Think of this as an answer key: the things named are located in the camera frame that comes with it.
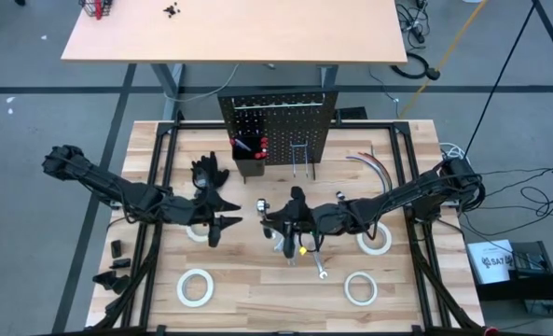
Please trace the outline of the light wood desk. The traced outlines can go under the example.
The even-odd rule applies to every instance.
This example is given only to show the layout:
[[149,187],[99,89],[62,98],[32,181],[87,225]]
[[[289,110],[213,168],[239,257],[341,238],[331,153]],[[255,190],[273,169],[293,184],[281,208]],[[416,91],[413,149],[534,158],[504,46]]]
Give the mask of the light wood desk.
[[149,63],[169,119],[188,63],[319,64],[333,86],[341,64],[407,56],[394,0],[113,0],[100,20],[80,13],[62,59]]

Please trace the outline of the black electronic device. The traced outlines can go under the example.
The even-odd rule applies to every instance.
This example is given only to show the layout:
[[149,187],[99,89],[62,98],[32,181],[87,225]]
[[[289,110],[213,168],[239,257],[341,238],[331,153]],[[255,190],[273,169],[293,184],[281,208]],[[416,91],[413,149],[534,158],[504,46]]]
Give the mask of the black electronic device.
[[539,242],[514,243],[512,247],[515,266],[512,274],[515,277],[549,273],[545,253]]

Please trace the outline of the ratchet with black grey handle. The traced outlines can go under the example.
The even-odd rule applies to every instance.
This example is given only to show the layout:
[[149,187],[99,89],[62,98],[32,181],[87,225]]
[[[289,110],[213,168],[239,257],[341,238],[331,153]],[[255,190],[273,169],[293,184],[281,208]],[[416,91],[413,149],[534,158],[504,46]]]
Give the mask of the ratchet with black grey handle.
[[270,204],[266,199],[258,199],[256,201],[256,211],[258,212],[258,215],[261,217],[262,221],[273,221],[274,218],[270,214]]

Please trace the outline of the black metal pegboard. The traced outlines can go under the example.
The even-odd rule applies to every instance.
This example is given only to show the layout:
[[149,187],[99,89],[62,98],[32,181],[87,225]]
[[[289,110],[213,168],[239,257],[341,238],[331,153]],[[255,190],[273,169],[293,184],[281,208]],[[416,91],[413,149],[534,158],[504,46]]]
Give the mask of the black metal pegboard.
[[[290,143],[310,146],[314,165],[322,161],[331,121],[335,118],[339,93],[332,89],[304,90],[226,90],[217,101],[228,132],[238,135],[262,135],[268,138],[268,166],[291,165]],[[321,107],[266,108],[234,110],[234,106],[324,103]]]

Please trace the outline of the black side cart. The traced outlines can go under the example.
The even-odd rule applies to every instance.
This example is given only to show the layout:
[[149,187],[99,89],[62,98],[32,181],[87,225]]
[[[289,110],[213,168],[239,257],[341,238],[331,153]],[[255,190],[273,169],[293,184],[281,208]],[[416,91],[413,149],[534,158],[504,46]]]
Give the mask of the black side cart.
[[483,285],[477,281],[475,275],[478,298],[481,301],[520,301],[523,303],[527,313],[542,317],[553,317],[553,264],[550,261],[546,248],[539,242],[545,253],[549,273],[515,277],[509,272],[510,279],[504,282],[497,282]]

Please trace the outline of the black plastic tool cup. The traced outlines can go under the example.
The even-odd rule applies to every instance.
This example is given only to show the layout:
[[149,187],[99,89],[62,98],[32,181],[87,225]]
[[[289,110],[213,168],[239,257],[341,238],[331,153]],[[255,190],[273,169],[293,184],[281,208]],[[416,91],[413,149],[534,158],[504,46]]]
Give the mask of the black plastic tool cup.
[[232,146],[232,159],[242,177],[262,176],[265,172],[268,153],[264,154],[262,160],[256,160],[255,154],[262,152],[262,147],[268,147],[268,143],[260,142],[262,135],[238,135],[235,138],[242,140],[252,151],[246,151],[236,145]]

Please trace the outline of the grey black work glove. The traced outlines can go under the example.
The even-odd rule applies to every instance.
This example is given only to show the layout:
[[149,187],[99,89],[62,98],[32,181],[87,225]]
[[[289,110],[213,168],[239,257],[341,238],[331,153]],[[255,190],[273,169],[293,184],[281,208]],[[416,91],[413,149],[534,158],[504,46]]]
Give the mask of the grey black work glove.
[[212,187],[218,189],[222,187],[228,177],[229,170],[219,170],[217,157],[213,151],[208,156],[201,156],[199,160],[192,163],[192,182],[197,189]]

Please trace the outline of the black aluminium table frame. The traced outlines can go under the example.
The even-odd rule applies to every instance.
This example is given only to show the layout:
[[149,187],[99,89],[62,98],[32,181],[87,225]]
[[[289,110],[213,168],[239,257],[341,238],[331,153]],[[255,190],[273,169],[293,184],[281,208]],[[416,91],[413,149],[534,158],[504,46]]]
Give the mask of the black aluminium table frame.
[[[275,243],[263,235],[256,201],[266,199],[280,209],[290,189],[300,186],[311,207],[332,203],[338,192],[348,198],[373,197],[381,184],[375,172],[356,161],[359,152],[374,152],[393,181],[411,179],[439,162],[435,126],[430,120],[402,123],[359,121],[352,127],[331,130],[322,161],[314,165],[314,178],[303,166],[270,166],[260,177],[243,178],[232,171],[222,197],[239,205],[242,221],[224,230],[217,247],[195,243],[180,226],[167,226],[160,237],[155,277],[143,282],[131,303],[131,323],[146,323],[149,330],[165,326],[169,331],[357,331],[408,332],[422,325],[423,310],[434,324],[441,311],[434,294],[419,297],[410,255],[407,224],[401,211],[384,217],[392,233],[392,246],[381,256],[369,256],[356,240],[344,235],[329,237],[322,248],[328,277],[321,280],[311,256],[297,259],[297,266],[273,250]],[[214,295],[198,308],[182,304],[176,293],[179,278],[188,270],[203,269],[214,279]],[[366,272],[377,282],[379,294],[368,306],[356,306],[344,296],[343,283],[354,272]],[[197,300],[206,282],[193,277],[186,294]],[[370,296],[364,278],[354,278],[351,293],[359,301]]]

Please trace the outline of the white printed manual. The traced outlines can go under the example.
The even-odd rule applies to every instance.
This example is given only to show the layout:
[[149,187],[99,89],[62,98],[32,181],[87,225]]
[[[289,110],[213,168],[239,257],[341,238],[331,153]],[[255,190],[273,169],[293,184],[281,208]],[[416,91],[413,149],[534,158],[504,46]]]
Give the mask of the white printed manual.
[[513,248],[508,240],[470,243],[467,252],[480,284],[508,281],[509,272],[515,270]]

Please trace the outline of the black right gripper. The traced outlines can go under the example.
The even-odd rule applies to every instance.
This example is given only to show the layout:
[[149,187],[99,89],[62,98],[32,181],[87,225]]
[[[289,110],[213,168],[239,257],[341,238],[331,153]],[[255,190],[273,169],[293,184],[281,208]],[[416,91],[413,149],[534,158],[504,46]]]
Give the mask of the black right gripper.
[[325,239],[325,234],[319,229],[317,216],[306,204],[302,188],[292,187],[290,196],[284,208],[266,214],[267,220],[283,220],[283,223],[262,222],[263,234],[267,239],[283,237],[283,254],[287,259],[295,257],[297,236],[307,233],[313,237],[312,252],[319,252]]

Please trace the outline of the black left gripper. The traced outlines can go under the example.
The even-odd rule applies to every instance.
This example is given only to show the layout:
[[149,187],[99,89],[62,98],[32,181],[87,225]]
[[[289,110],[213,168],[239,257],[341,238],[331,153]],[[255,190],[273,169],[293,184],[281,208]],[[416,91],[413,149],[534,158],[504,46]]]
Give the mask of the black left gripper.
[[242,217],[218,217],[220,211],[238,211],[241,207],[224,200],[213,188],[204,189],[197,198],[171,197],[166,204],[166,221],[186,228],[195,224],[209,227],[209,247],[217,247],[221,230],[242,221]]

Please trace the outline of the white masking tape roll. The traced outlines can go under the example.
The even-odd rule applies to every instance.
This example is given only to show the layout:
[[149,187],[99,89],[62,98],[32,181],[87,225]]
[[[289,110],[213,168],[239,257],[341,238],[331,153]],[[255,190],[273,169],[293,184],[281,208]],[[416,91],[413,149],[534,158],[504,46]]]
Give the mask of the white masking tape roll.
[[[206,291],[202,297],[197,300],[192,300],[186,294],[187,284],[193,277],[201,277],[206,282]],[[203,269],[191,269],[186,271],[178,280],[176,285],[176,293],[178,300],[188,308],[202,307],[210,301],[214,295],[214,279]]]
[[[357,277],[366,279],[369,286],[370,286],[370,296],[369,296],[368,299],[366,299],[364,301],[357,300],[351,293],[351,282],[354,278],[357,278]],[[368,274],[366,272],[358,271],[358,272],[351,273],[346,277],[346,279],[343,283],[343,292],[344,292],[345,298],[350,303],[352,303],[356,306],[368,306],[368,305],[372,304],[376,300],[376,298],[378,297],[379,289],[378,289],[377,282],[375,281],[375,279],[370,274]]]
[[390,230],[385,224],[379,222],[377,225],[377,232],[383,235],[383,245],[379,248],[372,248],[368,246],[364,239],[364,236],[365,236],[364,233],[358,234],[356,236],[356,242],[359,248],[369,256],[384,255],[390,250],[392,246],[392,240],[393,240],[392,233],[390,232]]
[[207,243],[209,227],[205,224],[195,224],[186,228],[187,237],[195,243]]

